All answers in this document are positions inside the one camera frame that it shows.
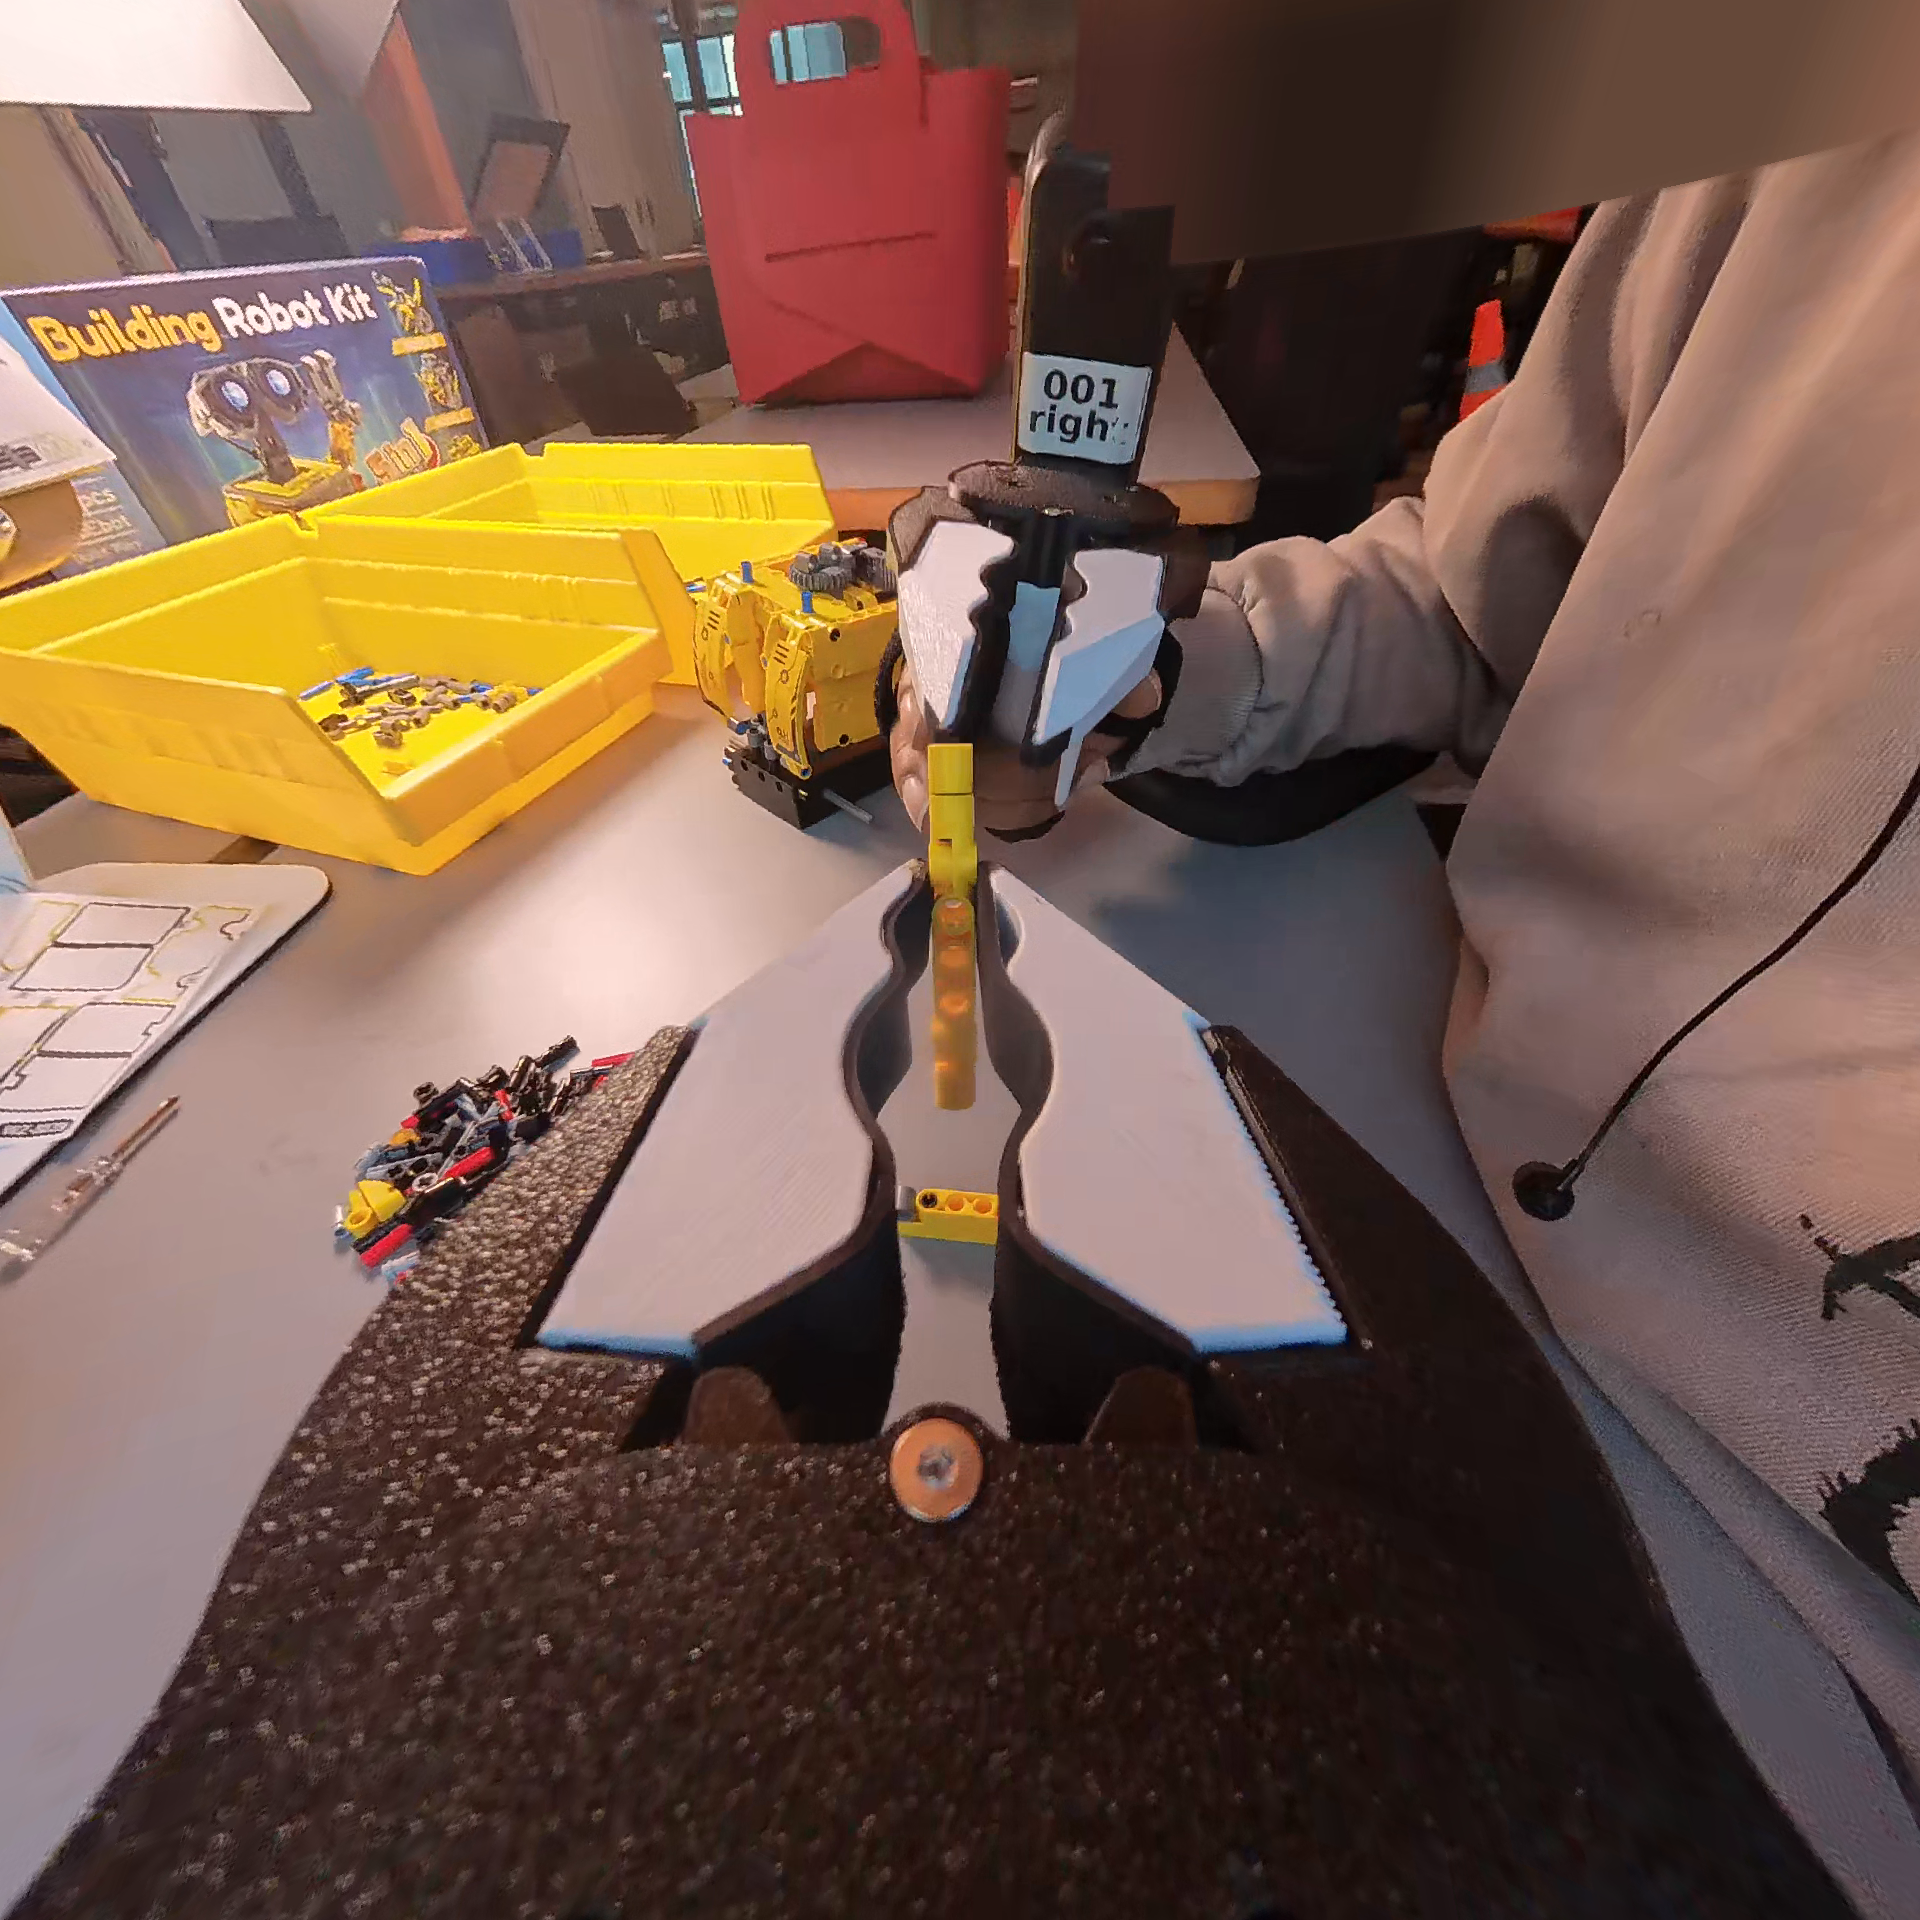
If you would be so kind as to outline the dark blue toy box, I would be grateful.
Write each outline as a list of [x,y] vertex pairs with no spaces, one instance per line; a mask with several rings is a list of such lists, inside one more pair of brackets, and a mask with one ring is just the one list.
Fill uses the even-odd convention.
[[179,545],[490,448],[414,257],[4,290],[4,332]]

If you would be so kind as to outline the grey desk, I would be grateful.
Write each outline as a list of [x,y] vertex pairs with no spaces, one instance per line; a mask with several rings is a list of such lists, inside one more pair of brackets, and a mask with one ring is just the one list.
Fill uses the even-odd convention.
[[[911,853],[901,807],[869,807],[779,825],[676,697],[436,876],[316,858],[317,915],[4,1203],[4,1225],[33,1219],[180,1099],[4,1284],[4,1906],[150,1714],[276,1455],[386,1297],[330,1234],[362,1151],[425,1079],[700,1015]],[[999,858],[1241,1026],[1483,1274],[1518,1275],[1438,1075],[1455,933],[1411,801],[1209,848],[1094,793]]]

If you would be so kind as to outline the yellow bin with divider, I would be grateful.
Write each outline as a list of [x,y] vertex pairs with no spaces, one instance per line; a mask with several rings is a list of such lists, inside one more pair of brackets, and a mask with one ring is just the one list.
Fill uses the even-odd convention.
[[[514,577],[337,561],[297,519],[28,591],[2,612],[2,719],[85,799],[428,876],[634,731],[659,626],[474,607]],[[330,740],[297,692],[355,667],[526,682],[481,724]]]

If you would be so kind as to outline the long yellow perforated beam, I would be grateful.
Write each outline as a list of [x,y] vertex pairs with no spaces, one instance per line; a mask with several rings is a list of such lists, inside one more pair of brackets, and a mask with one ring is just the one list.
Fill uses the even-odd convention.
[[927,747],[931,1090],[945,1114],[975,1103],[975,805],[973,747]]

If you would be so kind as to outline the white sticker sheet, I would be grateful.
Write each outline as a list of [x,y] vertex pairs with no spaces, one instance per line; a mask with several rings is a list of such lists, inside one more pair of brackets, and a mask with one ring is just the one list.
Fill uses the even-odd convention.
[[241,904],[17,893],[2,920],[4,1169],[74,1137],[255,941]]

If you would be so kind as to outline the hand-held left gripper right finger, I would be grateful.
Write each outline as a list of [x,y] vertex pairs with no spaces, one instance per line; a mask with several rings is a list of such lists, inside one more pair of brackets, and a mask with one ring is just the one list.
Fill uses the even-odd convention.
[[1081,1443],[1135,1370],[1202,1401],[1222,1360],[1354,1347],[1209,1023],[997,867],[980,1026],[1018,1111],[991,1291],[1014,1441]]

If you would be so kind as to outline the person's grey hoodie torso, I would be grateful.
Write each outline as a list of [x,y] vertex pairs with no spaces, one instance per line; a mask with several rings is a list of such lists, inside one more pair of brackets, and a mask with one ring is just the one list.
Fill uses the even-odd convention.
[[1446,1079],[1567,1355],[1820,1653],[1681,1603],[1793,1820],[1915,1915],[1915,136],[1605,207],[1426,538],[1508,688]]

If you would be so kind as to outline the red felt bag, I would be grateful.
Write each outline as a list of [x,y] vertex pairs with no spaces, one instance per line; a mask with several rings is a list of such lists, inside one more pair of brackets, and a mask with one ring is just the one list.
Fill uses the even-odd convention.
[[906,4],[738,4],[738,115],[687,151],[743,404],[969,399],[1010,344],[1002,67]]

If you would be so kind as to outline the person's right forearm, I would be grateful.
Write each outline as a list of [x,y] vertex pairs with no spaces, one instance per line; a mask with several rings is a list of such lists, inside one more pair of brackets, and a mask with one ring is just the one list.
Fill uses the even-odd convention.
[[1332,541],[1286,538],[1217,564],[1167,645],[1158,723],[1113,762],[1127,775],[1241,784],[1373,747],[1478,767],[1510,711],[1443,595],[1413,499]]

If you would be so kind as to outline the heap of assorted small parts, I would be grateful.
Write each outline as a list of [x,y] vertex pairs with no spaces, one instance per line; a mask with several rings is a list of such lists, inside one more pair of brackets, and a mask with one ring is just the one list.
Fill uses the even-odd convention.
[[377,747],[403,749],[411,736],[490,716],[513,713],[545,692],[526,682],[478,682],[418,673],[355,667],[297,692],[305,716],[330,740],[343,746],[369,736]]

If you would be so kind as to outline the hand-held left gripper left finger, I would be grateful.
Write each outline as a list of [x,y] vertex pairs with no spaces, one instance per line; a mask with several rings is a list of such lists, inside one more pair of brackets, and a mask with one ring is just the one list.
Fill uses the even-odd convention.
[[906,1325],[895,1157],[922,864],[906,863],[692,1026],[534,1341],[743,1367],[804,1443],[885,1424]]

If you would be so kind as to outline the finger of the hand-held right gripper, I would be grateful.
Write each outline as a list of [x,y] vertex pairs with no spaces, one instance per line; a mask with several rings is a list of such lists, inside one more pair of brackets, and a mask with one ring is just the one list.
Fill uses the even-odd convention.
[[971,515],[895,517],[902,671],[931,738],[1019,744],[1010,623],[1019,541]]
[[1157,661],[1166,573],[1161,551],[1129,547],[1085,548],[1067,567],[1025,730],[1025,755],[1053,770],[1057,809],[1069,801],[1090,733]]

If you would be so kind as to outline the yellow block robot model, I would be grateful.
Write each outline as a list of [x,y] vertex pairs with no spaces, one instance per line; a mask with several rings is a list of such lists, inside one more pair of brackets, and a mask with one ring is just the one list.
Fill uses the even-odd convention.
[[895,591],[798,593],[787,578],[798,554],[708,578],[692,601],[692,673],[726,723],[737,792],[810,831],[834,812],[862,819],[862,801],[891,783],[875,685],[895,640]]

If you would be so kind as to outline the white wooden book stand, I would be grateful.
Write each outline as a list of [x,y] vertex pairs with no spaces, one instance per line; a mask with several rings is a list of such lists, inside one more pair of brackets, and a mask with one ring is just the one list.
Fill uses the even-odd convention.
[[[21,617],[22,609],[17,609],[21,591],[63,562],[79,541],[79,483],[106,469],[113,458],[108,445],[35,375],[14,344],[2,345],[2,428],[4,612]],[[255,970],[268,953],[284,945],[321,907],[330,882],[321,872],[310,868],[261,872],[227,864],[165,863],[158,867],[108,863],[38,880],[17,842],[11,820],[2,820],[2,920],[10,896],[33,892],[127,901],[219,904],[258,911],[255,941],[246,955],[229,963],[210,984],[209,995],[188,1013],[182,1026],[133,1069],[130,1077],[134,1077],[156,1055],[171,1047],[191,1023],[203,1017],[246,972]],[[4,1169],[2,1145],[2,1192],[11,1194],[22,1187],[69,1139],[45,1152],[33,1155],[30,1167],[14,1169]]]

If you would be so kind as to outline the person's right hand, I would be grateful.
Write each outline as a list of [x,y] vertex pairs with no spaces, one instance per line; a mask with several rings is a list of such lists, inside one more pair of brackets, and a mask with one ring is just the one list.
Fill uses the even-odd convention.
[[[906,816],[919,833],[927,833],[927,720],[908,664],[898,661],[891,677],[895,716],[889,730],[889,762],[893,789]],[[1135,724],[1155,719],[1164,706],[1161,677],[1148,677],[1119,697],[1108,719],[1087,733],[1078,752],[1069,793],[1101,787],[1113,767],[1127,762],[1143,733]],[[999,842],[1044,835],[1058,824],[1066,805],[1057,799],[1058,767],[1031,767],[1014,749],[994,740],[973,747],[973,816],[975,831]]]

